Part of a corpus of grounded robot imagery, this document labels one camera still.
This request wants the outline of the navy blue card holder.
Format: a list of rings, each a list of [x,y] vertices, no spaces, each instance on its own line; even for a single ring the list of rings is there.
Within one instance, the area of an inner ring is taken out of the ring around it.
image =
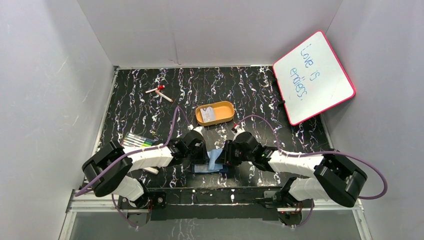
[[[197,173],[197,174],[227,173],[229,171],[229,168],[226,165],[216,162],[222,152],[223,152],[222,148],[217,148],[217,149],[208,151],[207,156],[209,157],[209,163],[195,164],[193,167],[194,173]]]

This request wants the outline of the orange oval tray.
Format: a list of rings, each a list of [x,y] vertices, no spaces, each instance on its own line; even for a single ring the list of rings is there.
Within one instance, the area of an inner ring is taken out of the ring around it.
[[[214,109],[216,120],[204,123],[201,117],[200,108],[211,106]],[[199,125],[207,127],[230,122],[234,119],[235,108],[229,101],[220,101],[211,104],[201,105],[195,110],[196,120]]]

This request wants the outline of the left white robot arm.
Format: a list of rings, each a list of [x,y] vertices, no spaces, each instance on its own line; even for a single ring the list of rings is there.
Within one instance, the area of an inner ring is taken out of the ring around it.
[[[82,165],[82,171],[89,181],[86,187],[91,188],[96,197],[119,195],[135,207],[144,208],[150,200],[147,189],[141,181],[129,177],[128,173],[207,159],[204,135],[197,127],[183,138],[171,139],[166,145],[125,149],[113,140],[87,160]]]

